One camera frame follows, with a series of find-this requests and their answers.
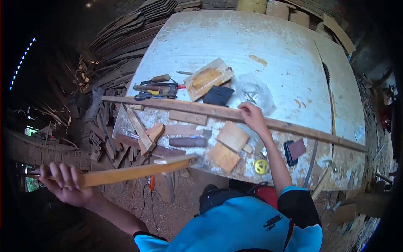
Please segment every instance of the scissors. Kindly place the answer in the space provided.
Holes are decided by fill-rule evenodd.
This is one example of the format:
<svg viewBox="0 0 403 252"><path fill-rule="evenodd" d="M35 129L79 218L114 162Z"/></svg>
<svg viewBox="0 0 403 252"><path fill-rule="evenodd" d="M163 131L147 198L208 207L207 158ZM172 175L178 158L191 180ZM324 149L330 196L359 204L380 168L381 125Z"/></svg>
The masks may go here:
<svg viewBox="0 0 403 252"><path fill-rule="evenodd" d="M165 99L165 96L163 95L155 95L155 94L151 94L148 91L140 91L138 94L136 94L134 96L134 99L136 101L143 101L145 99L149 99L149 98L155 98L155 99Z"/></svg>

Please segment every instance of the blue shirt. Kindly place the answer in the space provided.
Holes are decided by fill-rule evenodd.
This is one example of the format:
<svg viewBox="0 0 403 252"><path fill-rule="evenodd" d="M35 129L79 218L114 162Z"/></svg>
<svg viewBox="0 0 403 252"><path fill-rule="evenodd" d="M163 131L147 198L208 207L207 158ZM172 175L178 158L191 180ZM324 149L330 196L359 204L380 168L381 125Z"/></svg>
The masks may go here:
<svg viewBox="0 0 403 252"><path fill-rule="evenodd" d="M296 209L287 206L298 202L302 206ZM171 243L143 233L134 234L134 241L141 252L319 251L322 228L309 192L294 186L285 188L278 198L278 209L253 196L231 198L190 220Z"/></svg>

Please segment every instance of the hand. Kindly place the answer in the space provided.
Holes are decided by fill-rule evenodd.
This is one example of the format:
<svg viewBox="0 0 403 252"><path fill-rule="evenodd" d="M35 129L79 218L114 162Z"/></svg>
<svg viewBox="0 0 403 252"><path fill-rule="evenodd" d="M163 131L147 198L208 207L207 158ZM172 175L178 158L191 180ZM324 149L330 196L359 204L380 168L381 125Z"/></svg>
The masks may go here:
<svg viewBox="0 0 403 252"><path fill-rule="evenodd" d="M40 181L62 202L77 207L87 207L94 196L91 187L80 187L83 172L75 165L41 165ZM49 173L55 180L49 179Z"/></svg>
<svg viewBox="0 0 403 252"><path fill-rule="evenodd" d="M249 102L242 102L238 108L240 109L243 120L249 128L259 134L260 137L266 134L271 136L266 121L264 120L262 110L259 107Z"/></svg>

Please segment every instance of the yellow tape measure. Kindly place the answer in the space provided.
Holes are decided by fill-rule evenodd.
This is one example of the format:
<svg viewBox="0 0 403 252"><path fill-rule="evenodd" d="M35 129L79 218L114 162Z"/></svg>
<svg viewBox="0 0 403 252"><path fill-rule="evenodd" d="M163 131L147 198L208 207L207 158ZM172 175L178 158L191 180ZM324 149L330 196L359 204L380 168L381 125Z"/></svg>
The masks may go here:
<svg viewBox="0 0 403 252"><path fill-rule="evenodd" d="M269 164L264 159L253 161L252 166L258 174L266 174L269 171Z"/></svg>

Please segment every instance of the long wooden strip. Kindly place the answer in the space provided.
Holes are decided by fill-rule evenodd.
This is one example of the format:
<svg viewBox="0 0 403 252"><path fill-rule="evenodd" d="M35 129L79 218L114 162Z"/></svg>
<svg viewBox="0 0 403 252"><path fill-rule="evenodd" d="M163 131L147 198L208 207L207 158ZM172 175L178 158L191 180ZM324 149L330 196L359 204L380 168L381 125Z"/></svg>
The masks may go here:
<svg viewBox="0 0 403 252"><path fill-rule="evenodd" d="M239 110L216 106L211 104L204 104L198 102L186 102L174 99L145 99L143 101L136 101L130 97L117 97L117 96L103 96L103 101L119 102L124 104L137 104L144 107L163 109L163 110L179 110L184 112L196 113L207 115L209 117L230 120L238 123L244 123ZM357 144L353 141L346 140L335 135L327 134L319 130L310 129L307 127L286 123L279 120L266 118L266 125L269 129L292 133L303 137L315 139L321 142L335 144L347 149L356 150L359 152L366 152L367 148L364 145Z"/></svg>
<svg viewBox="0 0 403 252"><path fill-rule="evenodd" d="M120 181L136 179L159 173L170 173L174 171L179 171L181 169L188 167L189 167L189 160L186 159L168 165L152 164L152 165L133 166L128 168L113 169L106 171L94 171L83 174L83 180L81 186L90 187L96 185L112 184ZM34 179L39 178L39 176L35 175L27 175L27 177L31 177Z"/></svg>

